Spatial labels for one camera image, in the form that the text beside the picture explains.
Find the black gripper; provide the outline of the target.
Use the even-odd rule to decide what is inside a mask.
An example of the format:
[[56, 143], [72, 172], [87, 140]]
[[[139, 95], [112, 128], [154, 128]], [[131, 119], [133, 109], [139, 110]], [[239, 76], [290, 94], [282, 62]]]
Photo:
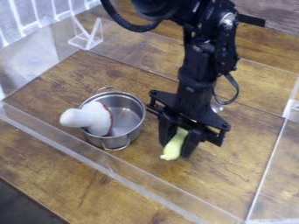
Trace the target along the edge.
[[[221, 132], [230, 131], [230, 125], [213, 111], [211, 96], [213, 90], [206, 89], [195, 92], [179, 90], [177, 94], [159, 90], [150, 91], [151, 101], [149, 108], [158, 113], [159, 117], [159, 142], [166, 146], [171, 141], [178, 129], [178, 114], [197, 120], [199, 123]], [[189, 158], [201, 142], [206, 141], [203, 131], [193, 129], [183, 141], [182, 157]]]

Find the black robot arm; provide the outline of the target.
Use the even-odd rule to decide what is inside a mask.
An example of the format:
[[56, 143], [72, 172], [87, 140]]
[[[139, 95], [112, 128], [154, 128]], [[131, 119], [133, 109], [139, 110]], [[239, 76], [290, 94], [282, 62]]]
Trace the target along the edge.
[[187, 158], [199, 143], [221, 146], [230, 124], [213, 111], [217, 79], [231, 79], [237, 69], [238, 10], [231, 0], [131, 0], [149, 20], [173, 20], [183, 28], [185, 59], [177, 92], [153, 90], [149, 108], [158, 112], [159, 142], [167, 146], [187, 131], [179, 156]]

